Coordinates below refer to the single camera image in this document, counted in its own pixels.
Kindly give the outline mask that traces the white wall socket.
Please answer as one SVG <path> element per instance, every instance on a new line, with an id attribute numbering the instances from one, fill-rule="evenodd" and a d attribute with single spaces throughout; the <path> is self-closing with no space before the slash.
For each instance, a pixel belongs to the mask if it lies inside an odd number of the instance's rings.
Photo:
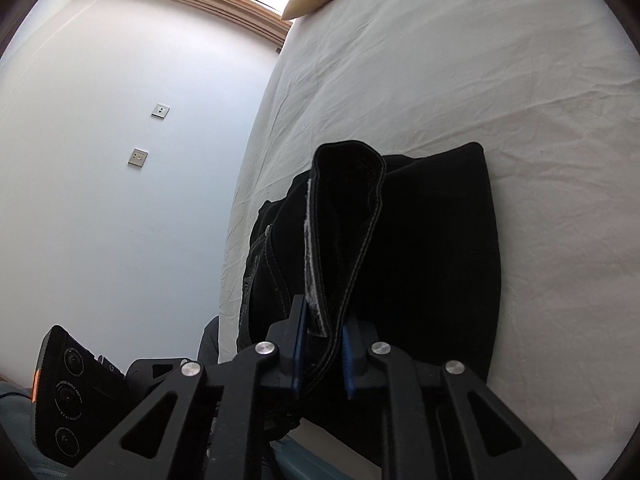
<path id="1" fill-rule="evenodd" d="M 165 119 L 170 111 L 170 107 L 168 105 L 157 103 L 151 113 L 152 117 Z"/>

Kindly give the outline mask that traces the beige wall socket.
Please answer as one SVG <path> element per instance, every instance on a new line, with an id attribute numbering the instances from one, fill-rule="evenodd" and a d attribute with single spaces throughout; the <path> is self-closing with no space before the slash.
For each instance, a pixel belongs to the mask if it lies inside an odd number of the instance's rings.
<path id="1" fill-rule="evenodd" d="M 142 168 L 148 156 L 149 153 L 147 151 L 140 150 L 140 148 L 134 148 L 128 159 L 128 165 L 136 168 Z"/>

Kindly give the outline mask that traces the black denim pants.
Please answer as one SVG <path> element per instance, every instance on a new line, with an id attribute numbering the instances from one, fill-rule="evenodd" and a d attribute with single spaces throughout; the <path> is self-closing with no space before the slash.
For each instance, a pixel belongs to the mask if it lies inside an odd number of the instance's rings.
<path id="1" fill-rule="evenodd" d="M 351 445 L 381 422 L 349 402 L 341 328 L 350 318 L 413 359 L 459 360 L 486 378 L 501 296 L 497 220 L 485 153 L 383 155 L 360 141 L 323 144 L 250 233 L 239 335 L 245 349 L 305 295 L 321 387 L 306 419 Z"/>

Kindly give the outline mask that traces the white bed sheet mattress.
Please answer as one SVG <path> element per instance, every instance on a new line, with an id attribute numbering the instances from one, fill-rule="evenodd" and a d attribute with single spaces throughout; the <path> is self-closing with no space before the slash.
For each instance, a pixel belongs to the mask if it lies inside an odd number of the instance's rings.
<path id="1" fill-rule="evenodd" d="M 503 264 L 491 389 L 601 478 L 639 420 L 639 55 L 603 0 L 333 0 L 298 20 L 235 191 L 221 359 L 258 208 L 346 139 L 484 146 Z"/>

